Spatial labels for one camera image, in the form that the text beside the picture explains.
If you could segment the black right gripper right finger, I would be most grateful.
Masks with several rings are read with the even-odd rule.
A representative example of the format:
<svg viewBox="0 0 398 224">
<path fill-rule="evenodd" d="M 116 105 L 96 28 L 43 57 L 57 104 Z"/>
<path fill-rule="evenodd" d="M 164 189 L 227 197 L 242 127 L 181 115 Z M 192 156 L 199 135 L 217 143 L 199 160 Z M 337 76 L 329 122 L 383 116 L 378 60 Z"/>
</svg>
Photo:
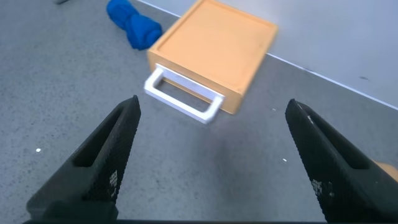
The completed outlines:
<svg viewBox="0 0 398 224">
<path fill-rule="evenodd" d="M 285 118 L 328 223 L 397 223 L 396 167 L 367 157 L 295 99 Z"/>
</svg>

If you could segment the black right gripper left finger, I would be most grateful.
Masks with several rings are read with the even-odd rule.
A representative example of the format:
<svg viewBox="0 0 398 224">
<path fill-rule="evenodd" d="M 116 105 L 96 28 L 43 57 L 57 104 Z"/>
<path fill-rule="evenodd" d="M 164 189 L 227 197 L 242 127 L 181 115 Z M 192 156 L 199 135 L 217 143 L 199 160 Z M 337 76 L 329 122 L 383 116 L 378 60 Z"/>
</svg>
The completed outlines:
<svg viewBox="0 0 398 224">
<path fill-rule="evenodd" d="M 29 223 L 116 223 L 116 201 L 141 117 L 120 102 L 29 199 Z"/>
</svg>

